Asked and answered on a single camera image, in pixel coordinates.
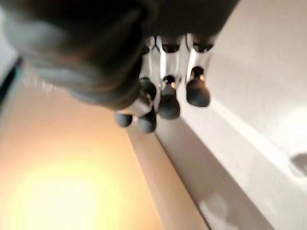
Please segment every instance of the white surface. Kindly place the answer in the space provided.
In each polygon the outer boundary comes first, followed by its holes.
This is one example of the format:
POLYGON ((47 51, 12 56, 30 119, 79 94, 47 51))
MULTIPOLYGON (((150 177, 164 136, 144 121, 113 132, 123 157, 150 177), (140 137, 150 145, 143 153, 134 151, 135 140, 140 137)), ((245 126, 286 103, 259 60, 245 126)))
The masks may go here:
POLYGON ((182 118, 277 230, 307 227, 306 21, 304 0, 241 1, 210 65, 211 107, 178 93, 182 118))

